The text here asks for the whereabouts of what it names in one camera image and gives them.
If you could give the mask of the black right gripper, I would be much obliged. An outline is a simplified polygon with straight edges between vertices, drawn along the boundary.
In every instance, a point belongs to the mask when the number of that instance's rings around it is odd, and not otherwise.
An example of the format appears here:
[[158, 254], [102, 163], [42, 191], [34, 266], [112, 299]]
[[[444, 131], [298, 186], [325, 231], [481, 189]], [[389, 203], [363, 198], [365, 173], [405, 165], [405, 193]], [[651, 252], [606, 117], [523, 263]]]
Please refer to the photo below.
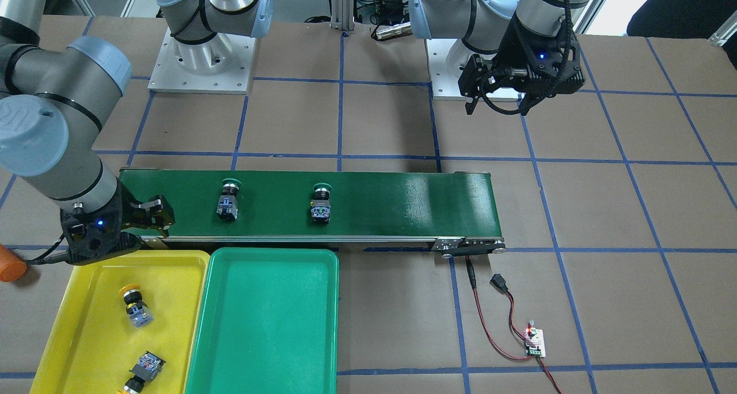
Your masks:
[[140, 202], [117, 182], [111, 200], [94, 212], [60, 210], [60, 225], [68, 248], [60, 261], [83, 266], [136, 252], [142, 239], [128, 228], [155, 229], [162, 237], [176, 223], [176, 213], [166, 198], [154, 195]]

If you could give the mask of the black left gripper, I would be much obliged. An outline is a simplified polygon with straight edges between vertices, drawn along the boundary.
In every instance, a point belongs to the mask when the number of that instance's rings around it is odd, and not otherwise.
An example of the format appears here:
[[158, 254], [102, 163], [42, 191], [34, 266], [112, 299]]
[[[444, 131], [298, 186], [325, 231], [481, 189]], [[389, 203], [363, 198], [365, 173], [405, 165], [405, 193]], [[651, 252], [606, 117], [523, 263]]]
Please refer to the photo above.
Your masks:
[[573, 94], [586, 78], [581, 64], [581, 47], [567, 20], [554, 35], [540, 35], [512, 20], [494, 58], [472, 55], [458, 79], [466, 99], [466, 114], [473, 114], [479, 99], [498, 89], [509, 88], [524, 95], [524, 104]]

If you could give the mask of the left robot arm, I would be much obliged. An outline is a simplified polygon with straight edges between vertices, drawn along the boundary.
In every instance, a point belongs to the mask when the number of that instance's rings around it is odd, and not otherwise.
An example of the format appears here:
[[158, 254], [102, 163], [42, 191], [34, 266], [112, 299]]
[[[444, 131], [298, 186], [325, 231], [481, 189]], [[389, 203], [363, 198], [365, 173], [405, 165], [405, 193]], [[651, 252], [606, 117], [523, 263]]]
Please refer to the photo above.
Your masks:
[[408, 0], [408, 11], [416, 37], [456, 39], [469, 51], [457, 82], [467, 114], [482, 101], [526, 115], [584, 85], [574, 23], [589, 1]]

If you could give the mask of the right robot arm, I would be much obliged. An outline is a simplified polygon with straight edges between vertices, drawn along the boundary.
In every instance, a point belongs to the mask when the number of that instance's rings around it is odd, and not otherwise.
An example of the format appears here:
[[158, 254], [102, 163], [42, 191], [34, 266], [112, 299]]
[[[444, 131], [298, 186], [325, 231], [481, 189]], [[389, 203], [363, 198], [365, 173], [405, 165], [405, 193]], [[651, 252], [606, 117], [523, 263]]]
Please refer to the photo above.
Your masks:
[[[22, 266], [83, 266], [135, 252], [154, 229], [162, 237], [176, 213], [159, 194], [136, 197], [94, 151], [126, 93], [132, 65], [113, 43], [84, 35], [62, 52], [39, 45], [46, 0], [2, 0], [2, 167], [59, 207], [67, 249], [57, 244]], [[219, 35], [264, 37], [273, 0], [156, 0], [182, 48], [215, 47]]]

